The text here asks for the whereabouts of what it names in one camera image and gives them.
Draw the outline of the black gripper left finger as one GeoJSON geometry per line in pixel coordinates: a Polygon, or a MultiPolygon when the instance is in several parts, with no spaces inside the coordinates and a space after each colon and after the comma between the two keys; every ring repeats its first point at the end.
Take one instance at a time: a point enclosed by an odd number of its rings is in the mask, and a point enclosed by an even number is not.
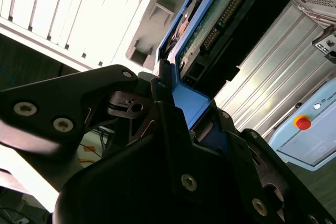
{"type": "Polygon", "coordinates": [[[157,77],[142,80],[122,65],[2,91],[1,168],[40,202],[56,206],[65,184],[86,169],[77,160],[83,136],[121,120],[120,146],[101,160],[152,137],[163,148],[172,192],[197,190],[193,144],[171,87],[157,77]]]}

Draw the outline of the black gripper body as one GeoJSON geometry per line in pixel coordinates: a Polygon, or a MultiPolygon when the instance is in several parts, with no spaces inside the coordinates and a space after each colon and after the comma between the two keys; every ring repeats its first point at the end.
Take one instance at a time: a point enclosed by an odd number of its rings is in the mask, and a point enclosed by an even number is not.
{"type": "Polygon", "coordinates": [[[224,157],[193,147],[197,190],[171,190],[161,144],[152,137],[73,176],[61,190],[53,223],[249,223],[224,157]]]}

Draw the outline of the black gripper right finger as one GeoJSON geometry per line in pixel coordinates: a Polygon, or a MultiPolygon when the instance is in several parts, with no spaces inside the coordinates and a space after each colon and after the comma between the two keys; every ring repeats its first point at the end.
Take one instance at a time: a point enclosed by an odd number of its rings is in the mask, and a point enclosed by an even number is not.
{"type": "Polygon", "coordinates": [[[209,147],[223,151],[233,168],[250,223],[335,223],[316,197],[254,130],[236,130],[230,115],[209,107],[209,147]]]}

